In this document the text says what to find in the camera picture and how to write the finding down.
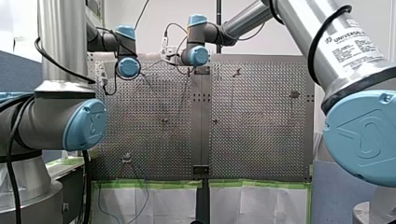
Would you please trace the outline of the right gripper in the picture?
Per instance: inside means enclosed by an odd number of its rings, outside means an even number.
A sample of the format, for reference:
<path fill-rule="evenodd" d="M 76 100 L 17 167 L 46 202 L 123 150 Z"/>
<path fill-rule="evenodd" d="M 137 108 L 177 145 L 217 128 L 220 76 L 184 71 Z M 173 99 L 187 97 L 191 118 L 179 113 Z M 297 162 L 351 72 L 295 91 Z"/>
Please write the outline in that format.
<path fill-rule="evenodd" d="M 179 54 L 166 54 L 164 60 L 174 66 L 181 66 L 183 64 Z"/>

